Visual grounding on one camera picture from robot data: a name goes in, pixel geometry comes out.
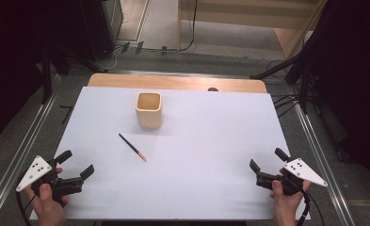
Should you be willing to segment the metal floor rail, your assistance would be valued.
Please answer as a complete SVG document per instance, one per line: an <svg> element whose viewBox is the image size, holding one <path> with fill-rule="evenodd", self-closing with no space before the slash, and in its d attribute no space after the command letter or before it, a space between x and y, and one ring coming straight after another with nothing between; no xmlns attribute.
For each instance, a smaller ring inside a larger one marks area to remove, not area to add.
<svg viewBox="0 0 370 226"><path fill-rule="evenodd" d="M309 116L304 114L301 107L296 107L296 112L298 114L298 119L303 127L306 134L312 152L314 154L314 159L317 166L319 167L322 177L326 180L326 189L329 192L330 200L334 206L337 213L338 219L342 226L356 226L355 221L349 211L346 199L343 196L343 192L339 187L334 174L331 170L330 164L321 148L320 142L314 132L314 128L310 122Z"/></svg>
<svg viewBox="0 0 370 226"><path fill-rule="evenodd" d="M41 92L35 92L0 136L0 226L24 226L15 200L17 177L36 155L55 154L65 128L61 121L66 111L58 105L66 80L65 75L55 76L45 104Z"/></svg>

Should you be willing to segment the person's right hand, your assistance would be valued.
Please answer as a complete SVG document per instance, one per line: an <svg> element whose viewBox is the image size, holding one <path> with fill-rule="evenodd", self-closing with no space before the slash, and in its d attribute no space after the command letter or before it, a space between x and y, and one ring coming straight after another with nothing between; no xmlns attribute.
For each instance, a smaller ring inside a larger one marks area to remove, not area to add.
<svg viewBox="0 0 370 226"><path fill-rule="evenodd" d="M274 200L273 217L276 225L296 226L296 212L303 199L303 194L298 192L292 196L285 196L282 183L274 180L270 197Z"/></svg>

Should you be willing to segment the square wooden cup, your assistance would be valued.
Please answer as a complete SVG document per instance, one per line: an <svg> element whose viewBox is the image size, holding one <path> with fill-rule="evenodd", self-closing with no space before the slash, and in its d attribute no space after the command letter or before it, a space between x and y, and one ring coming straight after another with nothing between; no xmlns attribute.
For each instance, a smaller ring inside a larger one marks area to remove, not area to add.
<svg viewBox="0 0 370 226"><path fill-rule="evenodd" d="M139 93L136 113L138 123L142 128L159 128L162 125L162 96L155 92Z"/></svg>

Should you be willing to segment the person's left hand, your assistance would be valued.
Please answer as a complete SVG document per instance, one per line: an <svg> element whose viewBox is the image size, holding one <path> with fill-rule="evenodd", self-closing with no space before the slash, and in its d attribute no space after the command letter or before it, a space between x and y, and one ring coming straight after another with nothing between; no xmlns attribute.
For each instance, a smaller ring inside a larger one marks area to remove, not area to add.
<svg viewBox="0 0 370 226"><path fill-rule="evenodd" d="M63 207L53 199L53 190L49 184L40 186L40 195L37 196L28 186L24 192L31 200L31 205L38 217L40 226L64 226L66 215Z"/></svg>

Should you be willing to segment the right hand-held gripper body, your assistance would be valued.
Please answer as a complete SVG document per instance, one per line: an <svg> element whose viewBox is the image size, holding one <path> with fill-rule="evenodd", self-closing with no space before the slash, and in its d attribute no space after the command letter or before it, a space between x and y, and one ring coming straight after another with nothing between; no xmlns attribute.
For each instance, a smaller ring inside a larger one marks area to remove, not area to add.
<svg viewBox="0 0 370 226"><path fill-rule="evenodd" d="M256 185L272 190L272 182L277 180L282 184L283 194L292 196L303 189L303 182L309 181L319 186L327 186L328 183L319 176L301 158L285 160L282 174L272 175L261 172L255 165Z"/></svg>

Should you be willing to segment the black cabinet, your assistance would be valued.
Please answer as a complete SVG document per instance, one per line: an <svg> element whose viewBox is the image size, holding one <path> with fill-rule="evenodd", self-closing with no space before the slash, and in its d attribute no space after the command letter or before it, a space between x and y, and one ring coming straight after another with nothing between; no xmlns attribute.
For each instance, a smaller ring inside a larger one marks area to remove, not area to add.
<svg viewBox="0 0 370 226"><path fill-rule="evenodd" d="M121 0L80 0L86 28L88 59L96 60L114 50L123 22Z"/></svg>

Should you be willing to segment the wooden table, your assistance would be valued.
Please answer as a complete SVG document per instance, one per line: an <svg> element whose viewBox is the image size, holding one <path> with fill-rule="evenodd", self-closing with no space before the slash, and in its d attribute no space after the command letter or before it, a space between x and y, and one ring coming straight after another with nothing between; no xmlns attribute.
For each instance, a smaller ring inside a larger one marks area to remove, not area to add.
<svg viewBox="0 0 370 226"><path fill-rule="evenodd" d="M88 86L130 89L217 89L218 91L226 92L267 93L265 83L260 80L176 76L162 74L150 75L95 73L90 77L88 81Z"/></svg>

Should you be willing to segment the wooden steps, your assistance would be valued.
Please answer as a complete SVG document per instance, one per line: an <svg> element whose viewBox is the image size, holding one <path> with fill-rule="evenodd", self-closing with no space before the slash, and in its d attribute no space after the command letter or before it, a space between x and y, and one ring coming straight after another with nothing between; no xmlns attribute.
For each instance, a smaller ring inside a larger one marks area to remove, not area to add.
<svg viewBox="0 0 370 226"><path fill-rule="evenodd" d="M302 39L314 30L328 0L178 0L178 21L196 20L273 28L285 58L293 57Z"/></svg>

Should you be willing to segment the white board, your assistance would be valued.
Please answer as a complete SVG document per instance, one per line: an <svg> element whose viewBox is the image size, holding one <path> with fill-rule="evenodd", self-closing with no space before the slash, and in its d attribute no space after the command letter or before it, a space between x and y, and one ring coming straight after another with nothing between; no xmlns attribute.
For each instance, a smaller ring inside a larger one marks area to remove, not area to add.
<svg viewBox="0 0 370 226"><path fill-rule="evenodd" d="M270 219L273 201L249 162L276 174L287 144L265 93L161 90L160 128L145 130L137 89L84 87L58 150L62 177L94 173L65 208L69 219ZM120 137L144 156L144 162Z"/></svg>

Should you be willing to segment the dark curtain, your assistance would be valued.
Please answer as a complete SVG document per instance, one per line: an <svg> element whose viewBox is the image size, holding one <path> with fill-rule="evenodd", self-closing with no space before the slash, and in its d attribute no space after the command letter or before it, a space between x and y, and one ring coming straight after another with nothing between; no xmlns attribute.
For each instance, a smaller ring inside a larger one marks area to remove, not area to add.
<svg viewBox="0 0 370 226"><path fill-rule="evenodd" d="M0 135L42 87L41 52L55 44L62 0L0 0Z"/></svg>
<svg viewBox="0 0 370 226"><path fill-rule="evenodd" d="M370 0L329 0L314 34L316 89L346 131L338 144L370 170Z"/></svg>

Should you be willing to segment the dark pencil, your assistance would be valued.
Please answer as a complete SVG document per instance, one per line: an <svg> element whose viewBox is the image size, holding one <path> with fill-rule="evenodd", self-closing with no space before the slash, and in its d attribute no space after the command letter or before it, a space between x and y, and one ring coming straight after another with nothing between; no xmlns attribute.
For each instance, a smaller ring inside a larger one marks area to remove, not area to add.
<svg viewBox="0 0 370 226"><path fill-rule="evenodd" d="M132 143L130 143L122 134L119 137L144 161L147 162L147 158L141 153Z"/></svg>

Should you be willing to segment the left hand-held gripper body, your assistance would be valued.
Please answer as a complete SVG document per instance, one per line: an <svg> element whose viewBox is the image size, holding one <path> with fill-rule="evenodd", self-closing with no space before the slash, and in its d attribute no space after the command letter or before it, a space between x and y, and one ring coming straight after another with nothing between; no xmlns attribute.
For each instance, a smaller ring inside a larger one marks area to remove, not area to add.
<svg viewBox="0 0 370 226"><path fill-rule="evenodd" d="M64 207L65 203L61 198L80 193L85 181L80 176L71 179L59 178L56 173L57 164L55 158L46 161L37 155L16 186L16 191L21 192L30 186L34 193L39 196L40 186L42 184L49 184L53 190L53 199Z"/></svg>

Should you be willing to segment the black metal stand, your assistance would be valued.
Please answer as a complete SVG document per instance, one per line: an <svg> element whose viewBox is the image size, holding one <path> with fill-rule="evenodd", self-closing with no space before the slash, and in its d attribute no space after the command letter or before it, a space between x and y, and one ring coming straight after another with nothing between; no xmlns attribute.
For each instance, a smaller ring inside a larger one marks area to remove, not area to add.
<svg viewBox="0 0 370 226"><path fill-rule="evenodd" d="M95 66L66 46L58 43L45 45L41 52L41 77L43 87L43 97L41 102L43 104L45 104L52 95L51 66L54 66L56 71L62 74L68 74L71 70L66 57L73 58L76 62L79 62L81 65L95 73L105 72L105 69Z"/></svg>
<svg viewBox="0 0 370 226"><path fill-rule="evenodd" d="M290 67L289 72L285 76L285 82L288 85L295 85L298 80L301 80L300 93L298 94L298 104L302 112L306 114L308 86L311 76L311 64L308 60L308 54L313 49L317 37L318 32L314 31L312 35L305 41L305 43L301 47L301 50L295 56L290 57L284 62L264 71L263 73L251 75L249 78L254 80L263 80L270 75L277 73L278 71Z"/></svg>

